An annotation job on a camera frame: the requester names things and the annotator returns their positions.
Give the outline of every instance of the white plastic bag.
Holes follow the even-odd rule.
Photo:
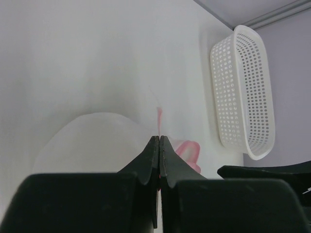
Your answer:
[[[160,134],[162,109],[158,108]],[[117,172],[139,155],[152,132],[115,113],[83,115],[62,128],[35,160],[33,173]],[[193,169],[200,146],[188,140],[170,138],[176,153]]]

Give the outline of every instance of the pink fabric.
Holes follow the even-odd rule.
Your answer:
[[[162,108],[157,107],[157,128],[158,128],[158,134],[161,136],[160,128],[161,128],[161,121],[162,121]],[[194,141],[180,141],[181,143],[178,143],[178,146],[174,148],[176,154],[179,155],[192,169],[194,169],[196,172],[200,173],[201,169],[196,164],[199,158],[200,154],[200,144]]]

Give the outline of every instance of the white wall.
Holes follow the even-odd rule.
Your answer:
[[[0,0],[0,218],[47,142],[88,113],[156,134],[160,105],[163,134],[200,144],[204,176],[242,165],[219,141],[209,68],[231,33],[191,0]]]
[[[311,10],[258,30],[268,54],[276,142],[245,166],[283,166],[311,160]]]

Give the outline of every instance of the pink object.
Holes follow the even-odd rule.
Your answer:
[[[160,107],[157,107],[157,128],[158,134],[161,136],[160,128],[161,128],[161,121],[162,121],[162,113],[163,110]],[[196,172],[200,173],[201,169],[196,164],[200,154],[200,144],[194,141],[189,140],[177,140],[169,138],[174,151],[176,154],[179,155],[187,164],[194,169]]]

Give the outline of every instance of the ceiling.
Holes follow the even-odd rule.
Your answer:
[[[296,0],[195,0],[235,27]]]

